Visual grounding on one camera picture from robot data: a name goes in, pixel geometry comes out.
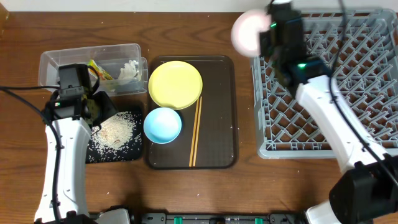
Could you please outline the light blue bowl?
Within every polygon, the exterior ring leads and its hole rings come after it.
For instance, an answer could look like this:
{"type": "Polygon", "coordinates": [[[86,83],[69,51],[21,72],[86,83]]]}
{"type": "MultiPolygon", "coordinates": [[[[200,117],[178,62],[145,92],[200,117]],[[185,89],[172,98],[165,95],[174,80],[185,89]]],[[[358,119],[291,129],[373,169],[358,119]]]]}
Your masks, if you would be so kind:
{"type": "Polygon", "coordinates": [[[181,117],[170,108],[156,108],[144,120],[144,133],[156,144],[168,144],[175,140],[182,130],[181,117]]]}

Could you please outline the white tissue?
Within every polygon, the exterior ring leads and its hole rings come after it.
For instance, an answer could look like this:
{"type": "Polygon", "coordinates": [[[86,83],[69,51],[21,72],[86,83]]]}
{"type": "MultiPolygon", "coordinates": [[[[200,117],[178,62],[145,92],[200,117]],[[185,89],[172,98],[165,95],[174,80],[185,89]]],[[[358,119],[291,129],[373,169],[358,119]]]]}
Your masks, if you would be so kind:
{"type": "Polygon", "coordinates": [[[118,80],[138,81],[140,79],[139,62],[137,60],[128,61],[128,63],[125,63],[124,67],[120,69],[118,80]]]}

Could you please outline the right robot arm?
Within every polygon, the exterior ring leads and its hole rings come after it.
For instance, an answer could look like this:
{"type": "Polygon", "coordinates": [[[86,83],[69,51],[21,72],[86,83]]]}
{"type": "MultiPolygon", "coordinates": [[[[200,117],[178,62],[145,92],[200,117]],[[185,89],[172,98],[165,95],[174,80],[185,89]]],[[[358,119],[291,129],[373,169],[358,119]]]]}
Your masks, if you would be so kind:
{"type": "Polygon", "coordinates": [[[290,1],[272,1],[259,35],[279,83],[315,120],[342,176],[308,223],[366,223],[397,211],[397,158],[368,133],[340,93],[333,67],[307,53],[303,19],[290,1]]]}

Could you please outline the green orange snack wrapper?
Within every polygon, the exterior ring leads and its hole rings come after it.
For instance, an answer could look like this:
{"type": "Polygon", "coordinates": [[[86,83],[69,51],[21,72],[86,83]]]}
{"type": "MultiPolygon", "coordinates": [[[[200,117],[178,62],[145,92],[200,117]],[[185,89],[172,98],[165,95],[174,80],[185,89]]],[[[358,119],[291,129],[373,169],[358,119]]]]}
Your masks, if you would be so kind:
{"type": "Polygon", "coordinates": [[[88,71],[94,78],[99,77],[101,80],[113,80],[113,77],[101,66],[99,66],[93,59],[88,62],[88,71]]]}

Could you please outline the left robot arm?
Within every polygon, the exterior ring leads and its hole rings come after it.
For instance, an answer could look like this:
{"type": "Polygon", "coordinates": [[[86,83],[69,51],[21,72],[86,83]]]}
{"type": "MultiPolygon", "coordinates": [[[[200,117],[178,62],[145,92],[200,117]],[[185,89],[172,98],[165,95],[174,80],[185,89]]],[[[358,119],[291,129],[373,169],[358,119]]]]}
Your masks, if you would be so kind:
{"type": "Polygon", "coordinates": [[[118,113],[91,65],[58,69],[59,85],[40,112],[47,136],[45,180],[35,223],[88,223],[85,197],[86,152],[91,130],[118,113]]]}

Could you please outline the pink white bowl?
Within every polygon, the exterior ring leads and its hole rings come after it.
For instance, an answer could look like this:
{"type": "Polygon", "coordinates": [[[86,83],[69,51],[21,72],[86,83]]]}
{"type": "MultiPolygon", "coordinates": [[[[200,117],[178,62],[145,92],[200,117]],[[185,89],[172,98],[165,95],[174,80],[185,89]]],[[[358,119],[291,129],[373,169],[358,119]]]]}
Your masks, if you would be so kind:
{"type": "Polygon", "coordinates": [[[251,9],[241,14],[231,29],[234,49],[241,55],[253,58],[260,55],[259,34],[270,29],[271,16],[262,9],[251,9]]]}

